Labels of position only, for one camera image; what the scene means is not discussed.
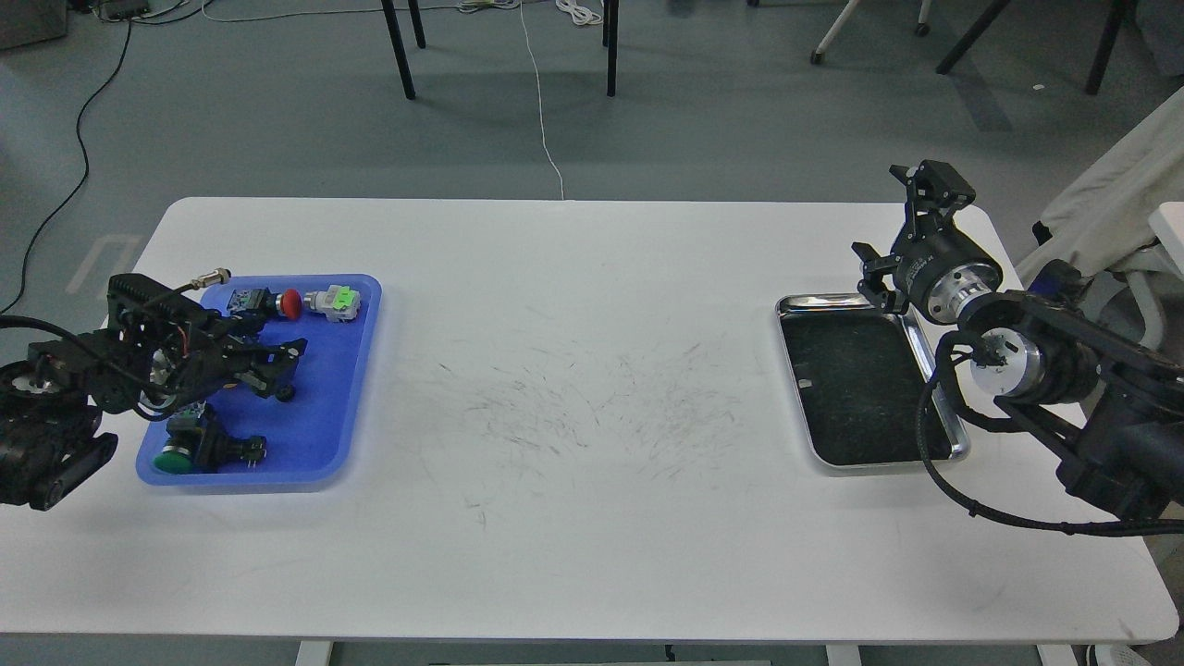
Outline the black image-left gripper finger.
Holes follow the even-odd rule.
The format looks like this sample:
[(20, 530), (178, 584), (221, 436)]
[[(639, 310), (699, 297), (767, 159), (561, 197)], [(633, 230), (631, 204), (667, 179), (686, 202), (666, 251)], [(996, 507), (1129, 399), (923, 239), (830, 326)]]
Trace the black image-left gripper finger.
[(268, 315), (258, 313), (217, 316), (213, 322), (213, 340), (218, 344), (229, 339), (237, 339), (244, 344), (257, 340), (268, 321)]
[(229, 351), (229, 373), (259, 398), (274, 398), (292, 377), (305, 354), (308, 339), (278, 345), (246, 344)]

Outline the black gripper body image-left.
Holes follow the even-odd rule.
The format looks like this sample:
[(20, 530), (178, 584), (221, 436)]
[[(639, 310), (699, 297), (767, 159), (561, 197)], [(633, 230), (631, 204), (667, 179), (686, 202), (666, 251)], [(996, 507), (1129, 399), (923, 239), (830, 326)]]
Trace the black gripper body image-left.
[(165, 418), (234, 385), (225, 320), (186, 295), (226, 282), (226, 274), (204, 274), (174, 288), (143, 274), (109, 278), (94, 404), (107, 414), (141, 408)]

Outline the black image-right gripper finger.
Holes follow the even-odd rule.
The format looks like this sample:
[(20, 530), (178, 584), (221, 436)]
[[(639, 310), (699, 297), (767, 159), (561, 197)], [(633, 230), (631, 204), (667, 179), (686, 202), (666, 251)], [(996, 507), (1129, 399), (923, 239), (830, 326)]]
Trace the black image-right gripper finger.
[(971, 205), (977, 191), (951, 164), (922, 160), (916, 167), (892, 165), (892, 177), (906, 188), (905, 226), (897, 241), (926, 239), (953, 228), (955, 212)]
[(910, 307), (906, 293), (892, 290), (884, 283), (884, 278), (893, 277), (902, 264), (900, 254), (879, 254), (870, 244), (861, 241), (854, 241), (852, 252), (861, 262), (862, 278), (856, 286), (860, 294), (884, 315), (905, 315)]

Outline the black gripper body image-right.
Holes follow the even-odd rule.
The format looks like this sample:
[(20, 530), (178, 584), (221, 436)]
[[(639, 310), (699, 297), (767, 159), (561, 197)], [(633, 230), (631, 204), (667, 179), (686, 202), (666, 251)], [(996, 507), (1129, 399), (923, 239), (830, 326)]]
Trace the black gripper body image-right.
[(954, 325), (969, 301), (1003, 284), (1000, 265), (958, 228), (902, 230), (892, 252), (894, 286), (934, 325)]

